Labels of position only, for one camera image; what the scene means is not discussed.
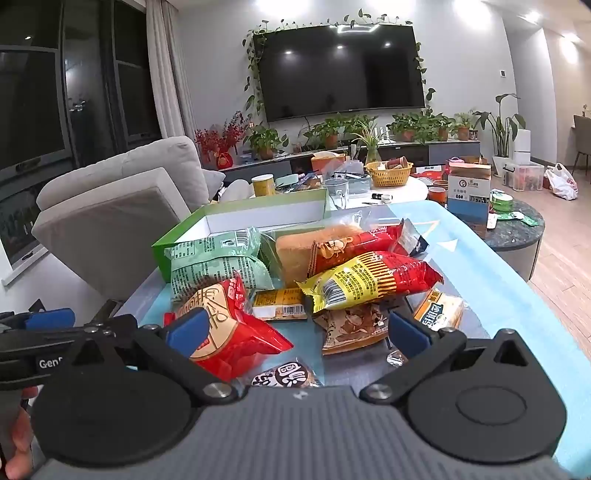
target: green box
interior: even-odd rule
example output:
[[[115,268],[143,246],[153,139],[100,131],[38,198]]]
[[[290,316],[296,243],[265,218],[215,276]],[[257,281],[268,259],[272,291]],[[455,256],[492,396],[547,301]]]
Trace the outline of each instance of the green box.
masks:
[[[261,231],[276,230],[329,216],[330,198],[326,189],[212,203],[193,212],[152,245],[152,249],[164,281],[170,282],[170,259],[164,251],[174,244],[251,226]]]

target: wooden floor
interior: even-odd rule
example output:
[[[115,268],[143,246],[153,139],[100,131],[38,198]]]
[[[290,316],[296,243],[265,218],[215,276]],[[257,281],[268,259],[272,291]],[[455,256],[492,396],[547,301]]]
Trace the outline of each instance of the wooden floor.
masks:
[[[493,187],[536,208],[546,221],[530,287],[550,307],[591,359],[591,171],[574,175],[579,198],[568,202],[549,190],[514,192],[494,178]]]

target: hanging vine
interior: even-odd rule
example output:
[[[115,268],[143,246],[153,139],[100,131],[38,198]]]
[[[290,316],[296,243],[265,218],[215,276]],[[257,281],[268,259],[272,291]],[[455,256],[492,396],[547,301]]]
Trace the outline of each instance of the hanging vine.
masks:
[[[387,16],[387,14],[380,15],[379,17],[376,18],[376,21],[374,21],[374,19],[372,18],[372,16],[370,14],[363,12],[362,8],[359,9],[357,16],[361,20],[355,20],[355,19],[349,20],[351,15],[345,15],[343,17],[343,24],[339,24],[338,22],[333,24],[330,22],[330,18],[329,18],[326,20],[326,23],[320,22],[319,25],[314,25],[312,22],[310,22],[310,25],[299,25],[296,22],[289,23],[289,22],[286,22],[285,19],[281,19],[280,20],[281,25],[274,30],[269,30],[269,28],[268,28],[269,21],[268,20],[262,20],[260,25],[257,28],[249,30],[248,33],[246,34],[246,38],[244,38],[242,40],[242,46],[246,48],[246,55],[248,56],[248,69],[250,71],[249,75],[246,77],[246,84],[244,86],[244,91],[248,92],[250,90],[252,92],[251,95],[248,97],[248,100],[246,100],[245,111],[248,112],[253,107],[255,107],[256,114],[260,115],[261,112],[264,112],[264,109],[265,109],[265,104],[262,100],[261,81],[260,81],[260,74],[259,74],[259,68],[258,68],[258,63],[261,59],[261,56],[262,56],[262,53],[263,53],[263,50],[265,47],[265,43],[267,42],[267,36],[264,34],[274,33],[274,32],[278,32],[280,30],[296,30],[298,28],[308,28],[308,27],[322,26],[322,25],[334,25],[336,28],[339,28],[340,26],[343,26],[343,25],[347,25],[349,28],[353,29],[355,27],[355,25],[381,25],[381,24],[384,24],[384,25],[412,25],[413,24],[413,22],[411,22],[410,20],[406,20],[406,21],[402,22],[400,20],[400,17],[395,17],[394,22],[392,22],[392,21],[390,21],[390,18],[389,18],[389,16]],[[418,63],[417,70],[420,70],[421,77],[422,77],[425,74],[425,72],[427,71],[427,69],[424,67],[424,65],[423,65],[424,59],[421,58],[420,53],[419,53],[421,50],[421,43],[417,42],[416,47],[417,47],[417,56],[416,56],[415,60]],[[422,78],[422,83],[423,83],[423,94],[425,96],[426,105],[428,107],[429,102],[432,100],[433,94],[436,91],[433,88],[428,88],[426,90],[427,80],[425,78]],[[248,118],[252,119],[252,113],[248,114]]]

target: gray sofa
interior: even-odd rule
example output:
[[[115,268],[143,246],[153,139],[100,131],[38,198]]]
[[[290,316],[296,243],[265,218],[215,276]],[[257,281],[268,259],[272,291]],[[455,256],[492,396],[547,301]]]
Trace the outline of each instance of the gray sofa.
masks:
[[[156,268],[151,245],[208,204],[224,178],[201,168],[189,138],[159,140],[49,182],[33,235],[106,298],[124,301]],[[238,180],[220,201],[251,194]]]

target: red flower arrangement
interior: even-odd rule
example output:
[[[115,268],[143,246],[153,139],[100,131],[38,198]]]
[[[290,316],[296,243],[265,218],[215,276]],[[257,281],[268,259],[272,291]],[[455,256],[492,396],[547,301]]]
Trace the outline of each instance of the red flower arrangement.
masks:
[[[195,130],[195,143],[199,145],[202,156],[209,158],[213,153],[218,168],[228,168],[233,164],[232,157],[228,150],[236,147],[237,143],[244,138],[248,129],[248,123],[244,120],[242,112],[236,112],[230,123],[223,124],[222,134],[217,130]]]

